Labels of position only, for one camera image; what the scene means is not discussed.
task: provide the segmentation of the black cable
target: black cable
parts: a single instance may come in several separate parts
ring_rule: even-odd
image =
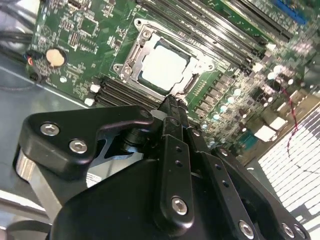
[[[0,53],[23,65],[27,63],[26,59],[21,54],[13,51],[12,49],[6,46],[0,45]]]
[[[18,2],[20,2],[21,0],[0,0],[0,4],[11,4],[11,5],[15,5]]]
[[[17,44],[30,44],[32,38],[18,38],[18,37],[1,37],[0,41],[12,42]]]
[[[17,11],[10,8],[8,5],[0,4],[0,11],[16,19],[18,22],[20,22],[22,25],[24,25],[26,28],[30,30],[33,30],[35,27],[35,25],[31,21],[21,16]]]
[[[0,37],[19,37],[19,38],[32,38],[32,33],[24,33],[21,31],[6,31],[0,30]]]

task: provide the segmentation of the silver screw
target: silver screw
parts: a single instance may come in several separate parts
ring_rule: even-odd
[[[146,30],[142,33],[142,36],[146,39],[150,38],[151,37],[151,32]]]
[[[180,198],[174,197],[171,201],[173,210],[179,215],[186,215],[188,208],[187,204]]]
[[[193,129],[192,132],[193,132],[193,134],[196,135],[197,137],[200,136],[200,133],[199,133],[197,130]]]
[[[44,135],[55,136],[60,132],[60,129],[57,125],[54,125],[52,123],[45,123],[41,125],[40,131]]]
[[[294,232],[291,230],[290,227],[288,227],[287,224],[282,223],[282,227],[283,227],[284,232],[285,232],[290,238],[293,239],[293,238],[295,237]]]
[[[255,234],[254,231],[252,231],[252,228],[243,220],[239,221],[239,228],[243,235],[245,235],[248,239],[254,239]]]
[[[130,67],[126,67],[125,69],[124,69],[124,72],[125,72],[125,74],[130,74],[131,73],[131,69],[130,69]]]
[[[304,233],[297,225],[294,225],[294,229],[296,230],[296,232],[297,232],[303,239],[306,238],[305,233]]]
[[[81,140],[72,140],[69,143],[69,148],[72,152],[77,154],[84,154],[88,150],[86,143]]]
[[[227,152],[224,148],[220,147],[219,149],[220,149],[220,153],[221,153],[222,155],[228,156],[228,152]]]

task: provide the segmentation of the wire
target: wire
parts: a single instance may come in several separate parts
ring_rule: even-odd
[[[31,31],[33,31],[35,25],[31,21],[29,21],[28,19],[26,19],[25,17],[20,15],[16,10],[10,8],[8,5],[0,4],[0,11],[5,13],[5,14],[8,14],[12,18],[14,18],[18,22],[20,22],[22,25],[24,25],[26,28],[28,28]]]
[[[294,107],[294,103],[289,95],[289,93],[287,92],[287,90],[283,87],[283,85],[281,84],[281,89],[282,89],[282,92],[287,96],[288,98],[288,103],[290,105],[290,108],[291,108],[291,115],[292,115],[292,118],[294,120],[294,129],[289,137],[289,140],[288,140],[288,143],[286,145],[286,152],[288,153],[288,157],[289,157],[289,160],[290,162],[292,162],[297,168],[301,169],[303,172],[306,172],[306,173],[311,173],[311,174],[320,174],[320,172],[315,172],[315,171],[308,171],[308,170],[304,170],[301,166],[295,164],[293,162],[293,159],[291,158],[290,156],[290,143],[292,141],[292,138],[295,136],[295,134],[298,132],[299,128],[298,128],[298,121],[297,121],[297,116],[296,116],[296,111],[295,111],[295,107]]]
[[[41,75],[39,69],[35,66],[33,59],[31,57],[27,57],[26,61],[32,67],[33,71],[36,73],[36,75],[37,75],[36,81],[33,84],[31,84],[29,86],[25,86],[25,87],[8,87],[8,86],[1,86],[0,85],[0,90],[9,91],[9,92],[27,91],[27,90],[34,88],[37,84],[39,84],[42,81],[42,75]]]

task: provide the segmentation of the connector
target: connector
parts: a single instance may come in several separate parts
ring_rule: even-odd
[[[290,7],[288,7],[285,3],[283,3],[281,0],[274,0],[274,4],[281,9],[285,14],[287,14],[290,18],[292,18],[295,22],[297,22],[300,25],[306,25],[307,20],[301,16],[299,13],[292,10]]]

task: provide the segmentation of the black metal bracket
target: black metal bracket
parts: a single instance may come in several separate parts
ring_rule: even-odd
[[[209,181],[216,193],[227,227],[224,237],[232,240],[260,239],[228,172],[221,161],[209,154],[209,149],[200,133],[189,127],[185,130],[190,146],[191,164],[196,165],[201,175]]]
[[[37,113],[24,120],[19,145],[25,156],[58,176],[80,179],[95,157],[102,132],[112,136],[153,121],[150,112],[137,105]]]
[[[90,225],[101,233],[98,239],[105,234],[129,239],[119,227],[125,225],[126,231],[136,224],[135,233],[146,237],[140,239],[310,240],[303,226],[229,151],[219,147],[209,153],[201,133],[189,127],[183,101],[168,96],[154,116],[140,106],[122,106],[39,113],[24,121],[18,162],[29,164],[32,175],[17,164],[18,174],[33,184],[34,191],[45,180],[47,190],[57,195],[63,195],[61,184],[74,188],[63,197],[54,196],[59,207],[51,211],[52,236],[66,239],[74,227],[78,232],[70,239],[88,239],[82,231]],[[85,190],[97,141],[106,137],[107,148],[101,154],[112,158],[141,151],[143,159]],[[92,206],[92,196],[97,206]],[[43,206],[49,213],[51,202]],[[92,216],[109,216],[114,223],[88,224]]]
[[[219,146],[211,153],[223,161],[255,227],[266,239],[310,239],[305,228],[227,149]]]
[[[194,222],[189,147],[183,142],[182,127],[182,120],[186,120],[187,114],[184,109],[180,110],[171,95],[159,109],[167,117],[163,120],[160,135],[154,220],[160,229],[177,237]]]

